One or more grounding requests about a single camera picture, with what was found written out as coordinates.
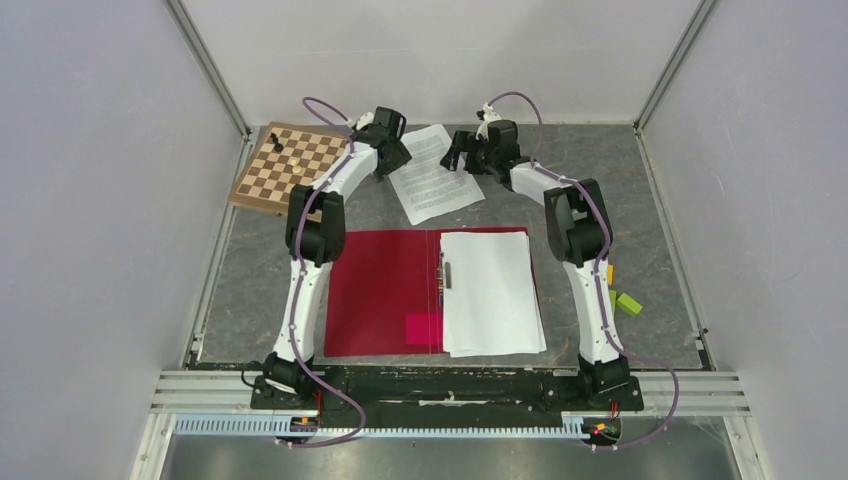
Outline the printed text paper sheet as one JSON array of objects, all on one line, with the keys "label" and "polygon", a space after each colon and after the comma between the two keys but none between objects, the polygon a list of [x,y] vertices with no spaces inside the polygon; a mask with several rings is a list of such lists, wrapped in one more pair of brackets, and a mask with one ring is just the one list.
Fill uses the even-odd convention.
[{"label": "printed text paper sheet", "polygon": [[401,140],[411,160],[391,173],[389,179],[413,226],[485,199],[470,174],[440,165],[451,145],[442,124],[407,132]]}]

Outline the red clip file folder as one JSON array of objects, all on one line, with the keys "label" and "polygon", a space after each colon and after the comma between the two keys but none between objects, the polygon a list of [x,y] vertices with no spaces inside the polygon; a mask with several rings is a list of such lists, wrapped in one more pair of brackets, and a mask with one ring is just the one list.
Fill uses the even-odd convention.
[{"label": "red clip file folder", "polygon": [[517,230],[528,234],[524,227],[348,234],[330,278],[324,355],[449,355],[443,348],[441,235]]}]

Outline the white paper stack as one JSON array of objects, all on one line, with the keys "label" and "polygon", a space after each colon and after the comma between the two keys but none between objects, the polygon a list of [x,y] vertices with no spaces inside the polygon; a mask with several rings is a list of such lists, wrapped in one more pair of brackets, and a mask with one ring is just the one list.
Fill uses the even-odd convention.
[{"label": "white paper stack", "polygon": [[455,231],[440,237],[452,288],[443,290],[443,348],[453,358],[547,350],[529,236]]}]

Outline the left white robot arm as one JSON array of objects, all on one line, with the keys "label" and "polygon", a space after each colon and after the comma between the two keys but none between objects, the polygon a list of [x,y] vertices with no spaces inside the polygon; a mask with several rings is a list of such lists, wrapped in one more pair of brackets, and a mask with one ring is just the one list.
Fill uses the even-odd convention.
[{"label": "left white robot arm", "polygon": [[293,189],[286,225],[291,281],[283,323],[253,391],[291,408],[307,405],[316,382],[307,373],[321,292],[345,246],[345,200],[369,175],[385,178],[411,160],[401,137],[406,117],[378,107],[351,125],[344,156],[309,186]]}]

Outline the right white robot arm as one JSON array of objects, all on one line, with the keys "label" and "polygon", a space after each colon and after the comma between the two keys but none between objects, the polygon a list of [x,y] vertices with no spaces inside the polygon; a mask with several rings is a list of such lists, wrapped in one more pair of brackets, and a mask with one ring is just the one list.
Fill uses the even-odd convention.
[{"label": "right white robot arm", "polygon": [[614,325],[608,286],[613,233],[598,182],[556,174],[523,155],[517,124],[503,119],[485,121],[474,132],[456,131],[440,165],[491,175],[544,208],[548,245],[568,276],[577,312],[578,396],[591,408],[606,406],[628,384],[630,368]]}]

